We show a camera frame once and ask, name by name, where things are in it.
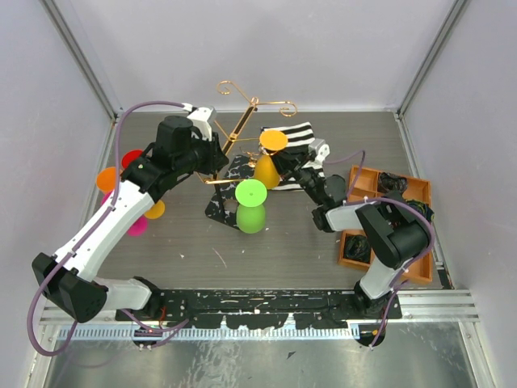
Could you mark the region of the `gold wine glass rack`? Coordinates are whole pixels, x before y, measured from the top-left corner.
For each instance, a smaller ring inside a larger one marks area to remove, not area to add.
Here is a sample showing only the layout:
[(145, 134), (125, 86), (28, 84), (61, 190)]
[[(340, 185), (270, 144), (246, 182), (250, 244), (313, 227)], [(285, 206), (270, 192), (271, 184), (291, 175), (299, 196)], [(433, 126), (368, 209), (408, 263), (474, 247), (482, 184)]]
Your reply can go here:
[[(258, 141), (257, 138), (242, 137), (242, 132), (252, 115), (258, 111), (260, 106), (278, 105), (279, 112), (284, 117), (292, 117), (298, 113), (298, 107), (292, 101), (261, 101), (259, 97), (249, 97), (236, 83), (230, 80), (221, 81), (216, 86), (218, 93), (221, 95), (231, 94), (231, 88), (241, 95), (248, 103), (248, 107), (242, 113), (242, 116), (235, 124), (233, 130), (229, 133), (227, 133), (216, 120), (214, 121), (219, 133), (224, 135), (225, 142), (222, 146), (222, 150), (226, 156), (229, 156), (233, 146), (238, 142)], [(223, 175), (221, 175), (221, 171), (211, 175), (197, 174), (203, 183), (214, 187), (215, 193), (205, 209), (205, 216), (207, 218), (238, 230), (238, 202), (235, 197), (235, 191), (241, 181), (250, 179), (253, 176), (254, 166), (257, 160), (258, 156), (256, 154), (237, 154), (233, 157)]]

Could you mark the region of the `green plastic wine glass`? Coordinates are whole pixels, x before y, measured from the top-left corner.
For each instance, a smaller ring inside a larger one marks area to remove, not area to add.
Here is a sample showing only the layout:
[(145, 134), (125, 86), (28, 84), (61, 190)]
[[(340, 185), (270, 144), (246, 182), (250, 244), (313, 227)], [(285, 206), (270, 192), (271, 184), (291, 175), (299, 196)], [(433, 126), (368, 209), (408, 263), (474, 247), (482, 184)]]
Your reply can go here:
[(264, 202), (267, 199), (267, 189), (256, 179), (246, 179), (240, 182), (235, 190), (238, 202), (236, 212), (237, 227), (247, 234), (255, 234), (265, 227), (266, 210)]

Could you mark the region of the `yellow wine glass cluster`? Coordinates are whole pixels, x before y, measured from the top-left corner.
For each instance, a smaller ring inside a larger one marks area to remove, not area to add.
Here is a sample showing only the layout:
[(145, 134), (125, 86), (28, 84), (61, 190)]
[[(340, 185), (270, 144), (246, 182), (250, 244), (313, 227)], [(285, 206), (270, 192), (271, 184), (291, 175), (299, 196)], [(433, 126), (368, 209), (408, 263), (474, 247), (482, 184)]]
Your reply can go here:
[(160, 218), (166, 210), (166, 205), (162, 200), (155, 203), (148, 211), (145, 212), (144, 216), (149, 220), (155, 220)]

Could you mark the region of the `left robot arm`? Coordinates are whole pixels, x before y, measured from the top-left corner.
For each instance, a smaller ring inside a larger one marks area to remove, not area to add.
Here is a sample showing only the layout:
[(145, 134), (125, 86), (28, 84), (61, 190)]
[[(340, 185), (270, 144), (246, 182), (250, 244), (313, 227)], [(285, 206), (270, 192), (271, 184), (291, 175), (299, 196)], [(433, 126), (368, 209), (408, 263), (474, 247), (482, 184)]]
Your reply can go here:
[(131, 309), (144, 320), (162, 310), (158, 289), (147, 280), (101, 279), (97, 273), (129, 228), (169, 190), (194, 173), (212, 175), (228, 164), (212, 131), (211, 108), (168, 116), (156, 140), (121, 174), (112, 192), (82, 229), (53, 255), (38, 254), (32, 268), (44, 296), (79, 323), (102, 310)]

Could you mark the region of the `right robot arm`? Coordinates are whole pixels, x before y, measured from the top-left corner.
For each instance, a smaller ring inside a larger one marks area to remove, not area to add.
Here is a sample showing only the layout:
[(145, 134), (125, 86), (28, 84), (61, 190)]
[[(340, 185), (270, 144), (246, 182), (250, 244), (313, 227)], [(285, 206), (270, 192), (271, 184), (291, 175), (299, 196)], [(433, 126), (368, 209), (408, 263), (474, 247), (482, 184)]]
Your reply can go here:
[(402, 198), (399, 192), (351, 201), (347, 182), (340, 175), (322, 177), (312, 167), (315, 153), (281, 151), (272, 156), (283, 179), (294, 179), (317, 205), (312, 211), (316, 227), (326, 233), (361, 229), (375, 258), (356, 282), (353, 304), (363, 318), (373, 318), (395, 290), (395, 283), (413, 262), (434, 246), (431, 223)]

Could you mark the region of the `red plastic wine glass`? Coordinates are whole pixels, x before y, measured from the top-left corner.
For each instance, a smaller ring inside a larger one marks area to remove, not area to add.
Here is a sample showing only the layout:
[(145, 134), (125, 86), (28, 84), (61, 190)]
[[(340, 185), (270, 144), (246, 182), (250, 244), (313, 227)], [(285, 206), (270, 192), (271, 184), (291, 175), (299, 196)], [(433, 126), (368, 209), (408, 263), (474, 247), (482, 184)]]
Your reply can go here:
[(121, 165), (123, 169), (126, 169), (135, 159), (140, 157), (142, 150), (130, 150), (121, 159)]

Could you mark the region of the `pink plastic wine glass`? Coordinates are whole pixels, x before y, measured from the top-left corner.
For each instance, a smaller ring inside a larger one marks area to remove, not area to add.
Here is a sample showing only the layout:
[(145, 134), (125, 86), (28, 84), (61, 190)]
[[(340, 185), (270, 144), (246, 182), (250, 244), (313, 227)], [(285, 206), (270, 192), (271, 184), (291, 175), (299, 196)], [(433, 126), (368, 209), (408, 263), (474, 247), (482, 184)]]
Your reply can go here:
[[(100, 204), (103, 205), (109, 198), (110, 198), (111, 192), (107, 192), (103, 195), (102, 200), (100, 201)], [(144, 216), (139, 217), (127, 230), (126, 234), (132, 237), (137, 237), (142, 235), (148, 227), (148, 221), (147, 218)]]

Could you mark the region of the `black white striped cloth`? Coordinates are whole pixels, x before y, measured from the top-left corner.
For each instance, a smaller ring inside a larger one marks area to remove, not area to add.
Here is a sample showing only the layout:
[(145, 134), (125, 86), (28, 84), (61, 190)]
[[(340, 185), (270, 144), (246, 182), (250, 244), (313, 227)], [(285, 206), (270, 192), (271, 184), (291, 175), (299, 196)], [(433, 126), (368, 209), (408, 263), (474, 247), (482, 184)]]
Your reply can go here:
[[(307, 121), (293, 126), (281, 127), (262, 127), (260, 133), (268, 131), (280, 131), (284, 133), (288, 139), (287, 149), (302, 150), (307, 147), (315, 139), (312, 125)], [(288, 180), (280, 179), (278, 185), (272, 188), (272, 191), (300, 191), (302, 187), (296, 183), (294, 178)]]

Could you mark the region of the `rolled dark sock top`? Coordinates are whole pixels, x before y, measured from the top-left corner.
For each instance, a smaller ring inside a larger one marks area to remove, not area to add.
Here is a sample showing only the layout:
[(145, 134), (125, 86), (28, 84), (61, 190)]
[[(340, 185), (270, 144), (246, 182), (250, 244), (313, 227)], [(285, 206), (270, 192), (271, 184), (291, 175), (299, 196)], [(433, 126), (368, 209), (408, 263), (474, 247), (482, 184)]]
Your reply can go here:
[(381, 172), (378, 176), (377, 191), (380, 193), (399, 192), (402, 195), (408, 186), (408, 179), (404, 176), (388, 172)]

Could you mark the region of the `rolled dark sock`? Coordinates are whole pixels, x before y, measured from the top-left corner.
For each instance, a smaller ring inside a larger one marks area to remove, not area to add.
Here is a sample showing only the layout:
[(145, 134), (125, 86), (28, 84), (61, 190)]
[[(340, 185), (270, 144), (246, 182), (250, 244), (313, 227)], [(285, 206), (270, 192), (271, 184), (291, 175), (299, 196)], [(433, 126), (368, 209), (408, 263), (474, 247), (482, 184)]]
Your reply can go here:
[(434, 220), (435, 212), (431, 209), (431, 207), (419, 200), (408, 200), (406, 202), (412, 209), (418, 211), (426, 220), (430, 223)]
[(352, 261), (369, 264), (371, 247), (363, 235), (348, 235), (345, 238), (343, 257)]
[(377, 191), (380, 193), (399, 192), (402, 195), (408, 186), (408, 179), (404, 176), (388, 172), (381, 172), (378, 176)]

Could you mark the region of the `rolled dark sock bottom left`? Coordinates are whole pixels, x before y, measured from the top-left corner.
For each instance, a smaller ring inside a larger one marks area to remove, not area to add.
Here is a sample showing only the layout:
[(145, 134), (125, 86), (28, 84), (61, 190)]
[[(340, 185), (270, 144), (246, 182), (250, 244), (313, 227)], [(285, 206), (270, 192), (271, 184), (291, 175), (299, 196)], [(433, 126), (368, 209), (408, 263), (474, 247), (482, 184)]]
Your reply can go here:
[(343, 257), (352, 261), (369, 264), (371, 247), (363, 235), (348, 235), (345, 238)]

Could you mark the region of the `orange wooden compartment tray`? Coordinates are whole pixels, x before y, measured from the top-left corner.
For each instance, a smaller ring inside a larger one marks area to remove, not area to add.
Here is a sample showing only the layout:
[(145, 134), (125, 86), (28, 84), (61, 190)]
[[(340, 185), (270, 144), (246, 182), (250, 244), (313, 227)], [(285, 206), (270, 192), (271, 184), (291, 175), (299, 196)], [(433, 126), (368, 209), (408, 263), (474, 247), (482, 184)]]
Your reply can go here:
[[(427, 285), (433, 278), (430, 222), (406, 202), (419, 200), (431, 206), (431, 183), (408, 177), (409, 186), (402, 195), (380, 193), (377, 191), (380, 173), (367, 167), (351, 168), (349, 203), (359, 205), (352, 212), (359, 218), (359, 228), (342, 232), (338, 264), (362, 271), (375, 265), (394, 265), (403, 280)], [(357, 234), (365, 236), (370, 244), (369, 264), (343, 257), (346, 236)]]

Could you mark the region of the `rolled dark sock right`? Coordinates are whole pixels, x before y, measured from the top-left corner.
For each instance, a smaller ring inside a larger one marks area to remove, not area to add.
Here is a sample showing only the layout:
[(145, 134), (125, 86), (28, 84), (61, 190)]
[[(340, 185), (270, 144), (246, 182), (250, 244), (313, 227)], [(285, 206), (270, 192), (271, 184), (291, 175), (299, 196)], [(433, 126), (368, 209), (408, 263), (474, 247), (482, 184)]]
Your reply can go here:
[(406, 202), (412, 209), (418, 211), (426, 220), (430, 223), (434, 220), (435, 212), (431, 209), (431, 207), (419, 200), (408, 200)]

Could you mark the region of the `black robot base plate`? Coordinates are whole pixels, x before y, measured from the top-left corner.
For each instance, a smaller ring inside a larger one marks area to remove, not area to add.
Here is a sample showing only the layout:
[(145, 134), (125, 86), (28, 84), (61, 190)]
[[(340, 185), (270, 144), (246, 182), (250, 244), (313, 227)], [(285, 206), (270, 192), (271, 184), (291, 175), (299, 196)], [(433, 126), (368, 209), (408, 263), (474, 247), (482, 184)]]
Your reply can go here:
[(160, 321), (166, 327), (187, 321), (189, 327), (249, 330), (284, 327), (294, 320), (297, 330), (347, 328), (349, 320), (377, 320), (388, 311), (400, 318), (397, 297), (362, 302), (340, 289), (160, 289), (151, 306), (130, 313), (140, 321)]

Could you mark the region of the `aluminium frame rail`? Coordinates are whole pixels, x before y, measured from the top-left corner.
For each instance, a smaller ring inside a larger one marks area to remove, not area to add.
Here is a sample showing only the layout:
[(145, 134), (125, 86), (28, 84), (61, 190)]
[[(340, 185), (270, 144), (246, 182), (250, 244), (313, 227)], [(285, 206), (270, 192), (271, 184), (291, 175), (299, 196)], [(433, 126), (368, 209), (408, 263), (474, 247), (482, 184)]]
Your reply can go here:
[(373, 348), (390, 323), (475, 323), (479, 316), (466, 290), (407, 289), (387, 296), (380, 309), (360, 313), (352, 293), (338, 289), (166, 289), (158, 311), (147, 317), (102, 311), (77, 327), (55, 306), (40, 325), (55, 340), (130, 340), (151, 348), (172, 340), (355, 340)]

